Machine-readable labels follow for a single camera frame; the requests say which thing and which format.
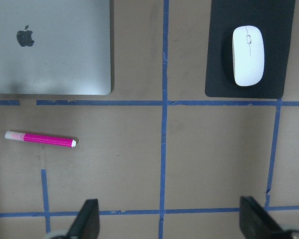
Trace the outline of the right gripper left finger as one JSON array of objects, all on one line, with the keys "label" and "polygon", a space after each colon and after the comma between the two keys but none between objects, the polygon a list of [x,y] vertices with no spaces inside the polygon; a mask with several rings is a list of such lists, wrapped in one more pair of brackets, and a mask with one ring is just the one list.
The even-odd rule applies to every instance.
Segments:
[{"label": "right gripper left finger", "polygon": [[97,239],[100,232],[99,204],[97,199],[85,201],[74,223],[70,227],[68,239]]}]

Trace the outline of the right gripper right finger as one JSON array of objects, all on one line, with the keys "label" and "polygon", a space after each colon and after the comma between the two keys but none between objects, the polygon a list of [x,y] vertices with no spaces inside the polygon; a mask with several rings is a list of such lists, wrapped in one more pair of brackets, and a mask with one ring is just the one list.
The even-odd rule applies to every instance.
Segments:
[{"label": "right gripper right finger", "polygon": [[239,227],[246,239],[277,239],[284,233],[251,196],[240,197]]}]

